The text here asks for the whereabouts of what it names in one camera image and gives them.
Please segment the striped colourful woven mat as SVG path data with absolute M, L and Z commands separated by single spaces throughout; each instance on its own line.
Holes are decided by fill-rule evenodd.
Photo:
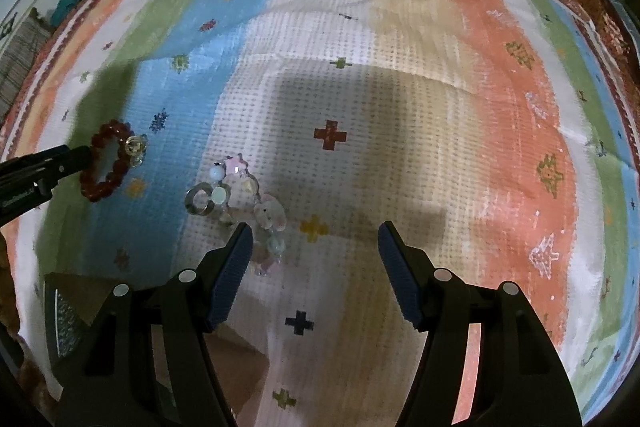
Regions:
M 582 417 L 639 352 L 639 154 L 598 157 L 616 122 L 599 53 L 550 0 L 124 0 L 44 87 L 15 156 L 86 144 L 117 119 L 142 164 L 93 204 L 76 179 L 6 227 L 20 333 L 61 391 L 44 278 L 165 283 L 224 243 L 192 186 L 242 156 L 283 206 L 285 248 L 260 248 L 228 325 L 268 369 L 257 426 L 389 426 L 424 338 L 400 313 L 376 230 L 472 284 L 512 280 L 558 349 Z

